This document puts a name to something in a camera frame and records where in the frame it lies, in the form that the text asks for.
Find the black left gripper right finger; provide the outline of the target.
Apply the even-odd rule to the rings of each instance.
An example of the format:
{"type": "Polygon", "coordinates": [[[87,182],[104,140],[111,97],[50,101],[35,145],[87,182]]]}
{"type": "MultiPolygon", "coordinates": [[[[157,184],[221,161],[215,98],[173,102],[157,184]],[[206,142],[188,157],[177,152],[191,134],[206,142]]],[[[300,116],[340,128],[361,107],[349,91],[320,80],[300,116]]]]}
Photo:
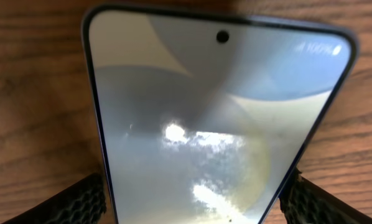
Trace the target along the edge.
{"type": "Polygon", "coordinates": [[[287,224],[372,224],[372,218],[334,197],[294,169],[280,196],[287,224]]]}

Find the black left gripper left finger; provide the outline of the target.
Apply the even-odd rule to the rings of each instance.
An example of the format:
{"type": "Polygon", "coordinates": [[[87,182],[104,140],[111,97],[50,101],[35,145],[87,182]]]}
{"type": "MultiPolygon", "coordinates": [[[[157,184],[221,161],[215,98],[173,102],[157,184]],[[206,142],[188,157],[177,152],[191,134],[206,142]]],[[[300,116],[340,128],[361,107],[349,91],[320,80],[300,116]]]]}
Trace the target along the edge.
{"type": "Polygon", "coordinates": [[[103,178],[94,173],[2,224],[97,224],[106,211],[103,178]]]}

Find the blue Galaxy smartphone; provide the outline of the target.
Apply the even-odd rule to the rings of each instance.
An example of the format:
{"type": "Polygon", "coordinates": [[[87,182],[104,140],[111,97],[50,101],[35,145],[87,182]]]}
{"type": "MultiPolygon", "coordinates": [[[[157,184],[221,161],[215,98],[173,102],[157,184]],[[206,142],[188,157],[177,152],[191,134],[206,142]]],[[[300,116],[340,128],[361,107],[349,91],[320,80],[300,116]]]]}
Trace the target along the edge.
{"type": "Polygon", "coordinates": [[[116,223],[262,223],[358,56],[330,24],[121,3],[81,36],[116,223]]]}

